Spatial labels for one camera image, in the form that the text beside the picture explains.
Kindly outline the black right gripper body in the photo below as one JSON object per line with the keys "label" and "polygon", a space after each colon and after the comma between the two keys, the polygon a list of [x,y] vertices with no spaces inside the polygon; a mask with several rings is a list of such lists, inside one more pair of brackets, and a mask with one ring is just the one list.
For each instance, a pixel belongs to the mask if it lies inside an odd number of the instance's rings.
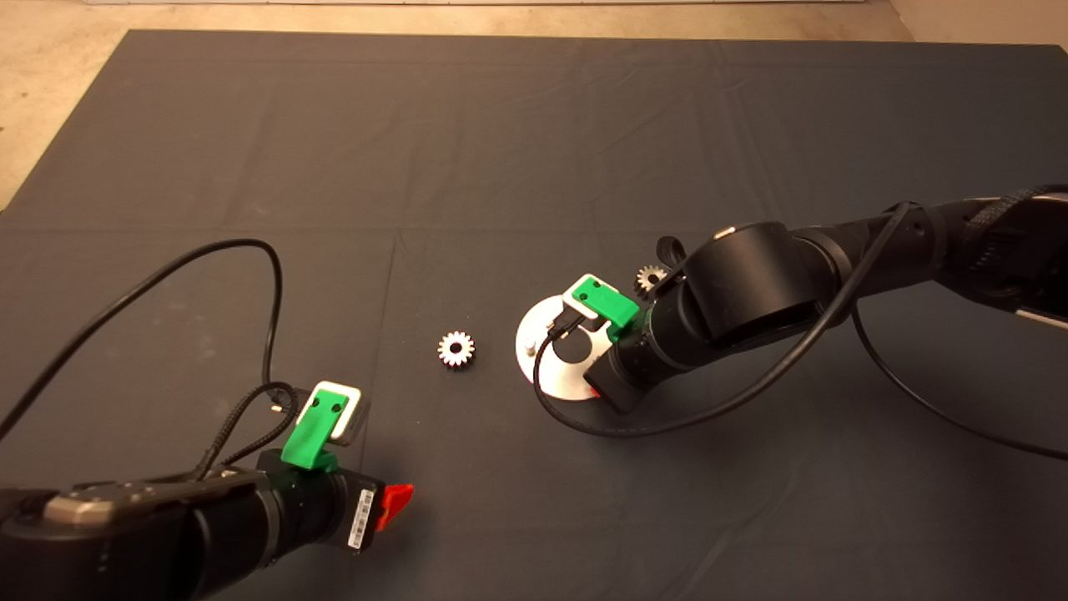
{"label": "black right gripper body", "polygon": [[653,388],[668,380],[668,364],[657,353],[646,328],[637,325],[595,359],[583,377],[615,413],[630,414]]}

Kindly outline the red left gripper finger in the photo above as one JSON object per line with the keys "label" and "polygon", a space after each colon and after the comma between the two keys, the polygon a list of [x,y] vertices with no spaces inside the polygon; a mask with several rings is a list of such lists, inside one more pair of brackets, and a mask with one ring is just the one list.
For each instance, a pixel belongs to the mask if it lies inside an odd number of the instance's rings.
{"label": "red left gripper finger", "polygon": [[380,490],[378,501],[376,502],[376,532],[384,532],[390,522],[400,515],[405,506],[411,502],[413,495],[415,495],[415,486],[413,484],[392,484],[392,486],[384,486]]}

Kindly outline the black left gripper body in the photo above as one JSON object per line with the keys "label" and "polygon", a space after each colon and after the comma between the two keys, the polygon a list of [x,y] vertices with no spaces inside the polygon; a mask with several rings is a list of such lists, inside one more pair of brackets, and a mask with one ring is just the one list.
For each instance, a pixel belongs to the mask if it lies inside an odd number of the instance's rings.
{"label": "black left gripper body", "polygon": [[384,512],[384,483],[350,469],[293,466],[278,449],[260,453],[260,471],[266,472],[279,510],[279,554],[310,544],[354,554],[370,550]]}

